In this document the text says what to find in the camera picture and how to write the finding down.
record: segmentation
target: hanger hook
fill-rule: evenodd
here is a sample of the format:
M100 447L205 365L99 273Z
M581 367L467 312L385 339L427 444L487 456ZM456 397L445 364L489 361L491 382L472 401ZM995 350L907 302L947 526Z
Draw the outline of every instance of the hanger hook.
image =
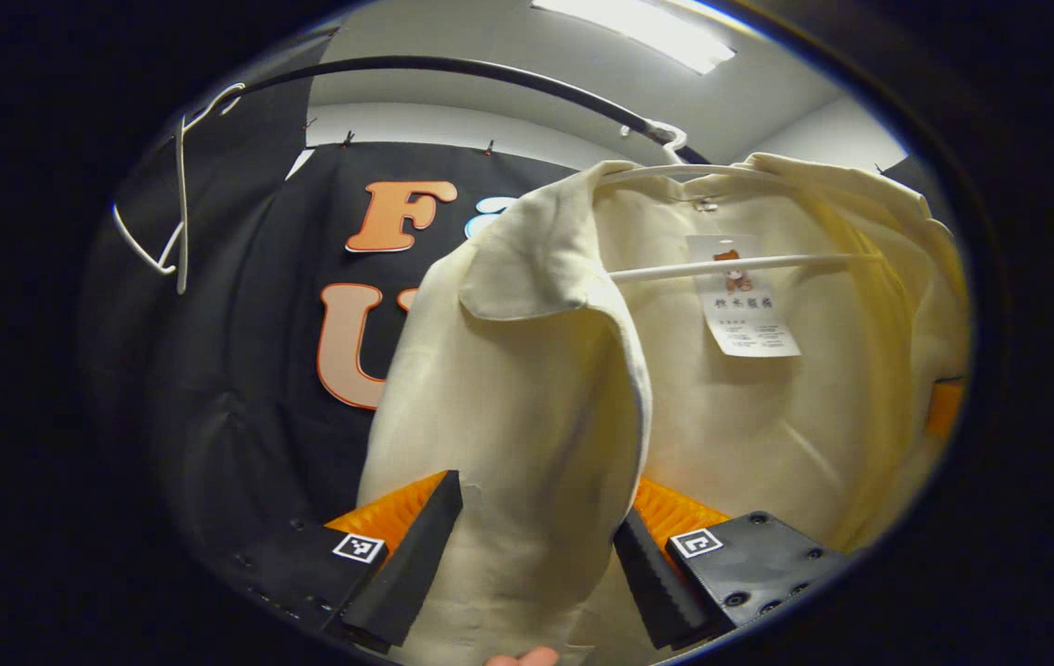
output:
M189 122L184 123L182 125L182 131L183 132L189 132L189 128L197 125L197 123L200 122L201 119L204 118L206 115L209 114L210 111L213 110L214 106L216 106L218 104L218 102L220 102L227 95L229 95L230 93L235 92L235 90L245 90L245 89L247 89L247 84L241 83L241 81L239 83L235 83L233 85L228 85L228 87L226 90L223 90L222 93L218 93L213 98L213 100L210 100L210 103L206 105L204 110L201 110L200 114L197 114L196 118L192 119L192 121L189 121ZM233 110L234 106L235 106L235 104L238 104L239 100L242 100L242 96L235 97L234 100L231 100L231 104L227 105L227 109L218 111L219 117L225 117L225 115L227 115L227 111Z
M686 146L686 132L679 130L679 128L674 124L657 121L657 119L652 119L652 121L648 122L653 130L661 131L662 134L671 136L670 140L663 143L663 155L666 155L666 161L669 161L671 164L686 163L683 161L683 157L680 157L678 153L675 152Z

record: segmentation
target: black clothing rack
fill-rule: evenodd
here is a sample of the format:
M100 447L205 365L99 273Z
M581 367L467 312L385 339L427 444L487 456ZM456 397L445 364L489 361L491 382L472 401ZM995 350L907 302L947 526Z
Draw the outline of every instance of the black clothing rack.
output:
M573 102L573 104L579 104L583 109L594 111L596 113L603 115L603 117L609 117L614 119L614 121L620 122L624 126L628 126L629 130L645 136L657 143L667 143L674 139L674 136L669 132L663 130L650 123L648 119L640 117L640 115L633 113L630 110L625 109L606 100L606 98L600 97L598 95L587 92L581 87L575 87L565 83L559 79L551 79L550 77L539 75L539 73L521 71L518 67L506 66L506 64L493 64L485 63L482 60L470 60L464 58L443 58L437 56L375 56L369 58L350 58L346 60L335 60L331 63L312 64L312 66L300 67L297 71L281 73L281 75L273 76L271 79L264 79L255 81L255 83L247 85L242 90L235 90L235 92L228 94L219 106L226 106L234 100L238 100L239 97L245 95L250 95L252 93L260 92L268 87L273 87L273 85L280 85L281 83L289 83L289 81L298 79L308 79L308 77L323 76L327 73L336 72L362 72L362 71L432 71L432 72L453 72L453 73L464 73L465 75L480 76L484 79L495 79L505 81L505 83L512 83L514 85L522 85L523 87L530 87L531 90L539 90L540 93L545 93L555 97L562 98L562 100L567 100L568 102ZM680 157L687 163L708 163L703 155L697 153L690 148L680 148L676 151Z

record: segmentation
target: metal hook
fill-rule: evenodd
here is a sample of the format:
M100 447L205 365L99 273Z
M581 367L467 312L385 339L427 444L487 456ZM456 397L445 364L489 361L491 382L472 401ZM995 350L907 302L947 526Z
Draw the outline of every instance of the metal hook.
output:
M210 113L210 110L213 110L214 106L216 106L218 102L220 102L227 95L235 92L235 90L245 90L245 89L247 89L247 84L235 83L223 90L222 93L218 93L213 98L213 100L210 100L210 103L206 105L206 109L202 110L200 114L197 114L197 117L194 117L192 121L184 122L183 119L182 123L180 123L180 128L182 128L182 133L189 132L190 128L197 125L197 123L200 122L201 119L204 118L206 115ZM227 115L227 111L235 109L235 104L238 104L239 100L242 100L242 97L235 97L234 100L231 100L231 104L227 105L227 109L218 111L219 117L225 117L225 115Z
M656 119L648 119L646 122L649 123L650 134L662 139L670 138L666 143L663 143L663 155L666 155L666 160L671 164L686 163L683 161L683 157L676 153L676 151L686 146L686 132L679 130L674 124L656 121Z

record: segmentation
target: cream jacket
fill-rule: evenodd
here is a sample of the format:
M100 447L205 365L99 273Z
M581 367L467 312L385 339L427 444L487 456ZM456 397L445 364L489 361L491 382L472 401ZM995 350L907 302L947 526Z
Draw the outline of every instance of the cream jacket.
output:
M962 375L970 317L951 233L878 176L753 155L784 182L685 184L603 162L524 195L421 285L371 429L358 502L442 469L465 507L397 662L649 663L612 553L638 477L725 514L764 510L828 547L868 543L936 459L930 387ZM711 197L717 210L697 210ZM686 236L746 233L764 254L876 254L769 269L800 357L721 353Z

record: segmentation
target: letter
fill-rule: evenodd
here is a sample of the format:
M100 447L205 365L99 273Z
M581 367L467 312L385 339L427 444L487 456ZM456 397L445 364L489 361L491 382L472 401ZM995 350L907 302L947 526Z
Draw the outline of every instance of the letter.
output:
M383 302L383 292L369 283L329 283L320 291L325 319L316 346L316 374L333 397L346 405L377 409L383 379L362 370L362 334L367 313Z
M415 302L415 293L419 290L403 290L395 297L395 302L398 307L404 308L405 312L412 312L412 303Z
M404 233L404 220L411 219L416 229L427 229L436 215L435 199L452 201L456 187L447 180L378 181L367 185L367 193L370 205L362 229L345 241L345 249L352 253L396 253L415 243L411 233ZM419 197L412 201L415 194Z

